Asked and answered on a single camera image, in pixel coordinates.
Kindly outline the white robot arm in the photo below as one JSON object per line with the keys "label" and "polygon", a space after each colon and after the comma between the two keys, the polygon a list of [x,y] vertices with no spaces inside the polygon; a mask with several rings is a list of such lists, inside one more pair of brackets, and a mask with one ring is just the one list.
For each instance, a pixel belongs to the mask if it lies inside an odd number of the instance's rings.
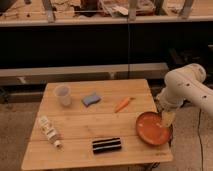
{"label": "white robot arm", "polygon": [[185,100],[213,117],[213,90],[203,84],[205,79],[205,69],[196,63],[171,70],[165,75],[165,87],[156,96],[164,127],[171,126],[176,110]]}

